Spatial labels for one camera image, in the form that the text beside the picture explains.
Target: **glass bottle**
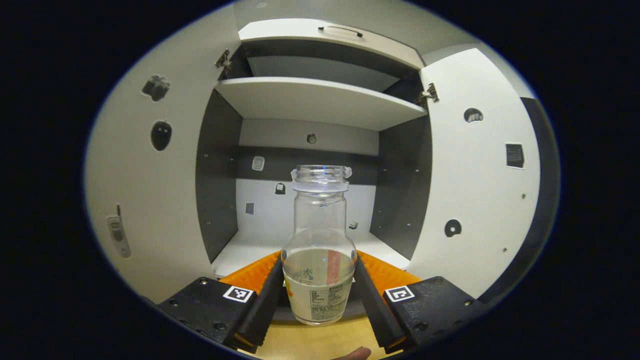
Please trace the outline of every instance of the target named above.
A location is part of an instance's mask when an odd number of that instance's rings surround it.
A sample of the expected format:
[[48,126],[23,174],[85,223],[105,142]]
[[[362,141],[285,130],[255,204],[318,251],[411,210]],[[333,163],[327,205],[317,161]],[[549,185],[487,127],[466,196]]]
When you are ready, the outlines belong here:
[[351,168],[299,165],[291,172],[294,232],[282,248],[282,270],[294,316],[329,325],[344,314],[357,252],[346,235]]

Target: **human hand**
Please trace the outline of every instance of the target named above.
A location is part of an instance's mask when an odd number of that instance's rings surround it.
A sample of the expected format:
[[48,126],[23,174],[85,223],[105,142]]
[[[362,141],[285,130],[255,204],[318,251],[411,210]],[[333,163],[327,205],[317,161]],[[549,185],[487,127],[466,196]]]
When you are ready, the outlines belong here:
[[367,360],[371,355],[371,349],[359,347],[345,356],[336,357],[332,360]]

